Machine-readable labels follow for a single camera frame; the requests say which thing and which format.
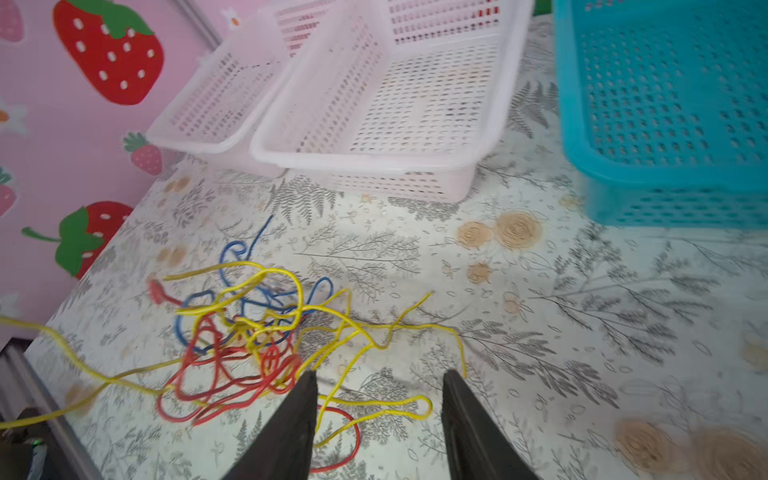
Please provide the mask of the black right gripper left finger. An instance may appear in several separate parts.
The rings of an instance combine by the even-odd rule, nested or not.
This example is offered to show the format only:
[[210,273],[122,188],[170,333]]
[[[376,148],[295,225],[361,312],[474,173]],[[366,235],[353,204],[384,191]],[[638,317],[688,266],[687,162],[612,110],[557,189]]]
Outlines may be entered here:
[[307,371],[224,479],[308,479],[317,400],[316,374]]

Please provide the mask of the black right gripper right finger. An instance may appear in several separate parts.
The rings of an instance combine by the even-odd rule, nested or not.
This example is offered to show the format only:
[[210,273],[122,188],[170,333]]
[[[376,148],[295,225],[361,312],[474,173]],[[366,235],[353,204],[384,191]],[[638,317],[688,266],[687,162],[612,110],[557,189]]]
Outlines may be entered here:
[[443,376],[441,420],[452,480],[538,479],[455,370]]

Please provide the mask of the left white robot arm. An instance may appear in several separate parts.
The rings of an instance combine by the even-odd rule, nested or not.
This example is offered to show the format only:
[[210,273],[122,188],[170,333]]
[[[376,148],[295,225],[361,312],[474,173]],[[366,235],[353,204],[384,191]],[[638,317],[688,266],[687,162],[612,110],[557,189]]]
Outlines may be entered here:
[[1,480],[42,479],[47,457],[48,445],[25,427],[1,430]]

